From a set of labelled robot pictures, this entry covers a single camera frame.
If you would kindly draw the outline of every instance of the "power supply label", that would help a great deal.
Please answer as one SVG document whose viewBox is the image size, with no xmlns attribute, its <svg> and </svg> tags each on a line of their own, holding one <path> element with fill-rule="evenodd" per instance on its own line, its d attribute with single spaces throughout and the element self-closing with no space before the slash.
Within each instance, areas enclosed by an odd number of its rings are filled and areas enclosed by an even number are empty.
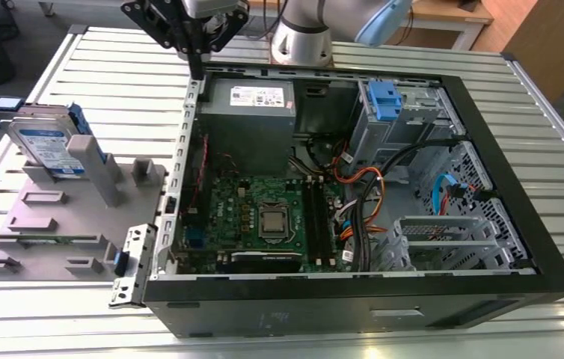
<svg viewBox="0 0 564 359">
<path fill-rule="evenodd" d="M 286 107 L 284 89 L 236 86 L 231 89 L 231 106 Z"/>
<path fill-rule="evenodd" d="M 66 149 L 70 139 L 63 131 L 22 129 L 22 139 L 38 160 L 55 174 L 71 177 L 84 173 L 84 167 Z"/>
</svg>

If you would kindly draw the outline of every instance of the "metal workbench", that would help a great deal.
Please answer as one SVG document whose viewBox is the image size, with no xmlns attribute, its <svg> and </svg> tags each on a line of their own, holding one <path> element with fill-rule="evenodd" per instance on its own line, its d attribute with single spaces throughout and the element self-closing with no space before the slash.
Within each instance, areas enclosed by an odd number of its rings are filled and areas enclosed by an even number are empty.
<svg viewBox="0 0 564 359">
<path fill-rule="evenodd" d="M 268 63 L 266 42 L 216 56 Z M 335 66 L 462 76 L 564 254 L 564 123 L 514 61 L 498 54 L 348 43 Z M 84 107 L 118 162 L 172 164 L 188 66 L 136 30 L 70 34 L 30 101 Z M 0 142 L 0 226 L 26 181 L 26 158 Z M 179 340 L 148 310 L 110 310 L 110 283 L 0 282 L 0 354 L 114 358 L 564 358 L 564 299 L 462 331 Z"/>
</svg>

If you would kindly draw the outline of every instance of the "blue hard drive label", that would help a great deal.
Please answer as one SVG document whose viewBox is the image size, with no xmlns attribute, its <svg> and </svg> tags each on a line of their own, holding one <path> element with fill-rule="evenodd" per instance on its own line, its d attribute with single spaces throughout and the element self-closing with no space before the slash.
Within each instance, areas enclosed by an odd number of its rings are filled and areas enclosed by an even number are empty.
<svg viewBox="0 0 564 359">
<path fill-rule="evenodd" d="M 66 145 L 70 139 L 63 131 L 22 129 L 22 139 L 36 159 L 55 174 L 83 174 L 82 163 L 70 155 Z"/>
</svg>

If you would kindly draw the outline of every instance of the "green circuit board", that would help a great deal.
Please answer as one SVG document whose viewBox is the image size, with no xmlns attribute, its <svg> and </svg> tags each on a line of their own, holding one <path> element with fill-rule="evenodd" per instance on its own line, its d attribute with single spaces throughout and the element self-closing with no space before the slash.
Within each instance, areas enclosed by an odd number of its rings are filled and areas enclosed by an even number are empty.
<svg viewBox="0 0 564 359">
<path fill-rule="evenodd" d="M 338 184 L 324 186 L 327 201 L 342 196 Z M 191 253 L 198 273 L 214 272 L 222 251 L 294 252 L 303 255 L 306 272 L 338 271 L 308 262 L 303 181 L 271 177 L 219 178 L 212 183 L 204 250 Z M 336 238 L 332 248 L 336 258 Z"/>
</svg>

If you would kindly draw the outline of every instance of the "open computer tower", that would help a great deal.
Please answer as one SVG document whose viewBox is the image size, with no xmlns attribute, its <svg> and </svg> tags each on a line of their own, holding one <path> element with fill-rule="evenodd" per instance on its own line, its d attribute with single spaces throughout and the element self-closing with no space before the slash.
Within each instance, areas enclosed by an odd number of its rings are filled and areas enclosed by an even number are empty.
<svg viewBox="0 0 564 359">
<path fill-rule="evenodd" d="M 275 336 L 466 328 L 564 297 L 460 78 L 214 64 L 183 108 L 112 307 L 148 306 L 179 337 Z"/>
</svg>

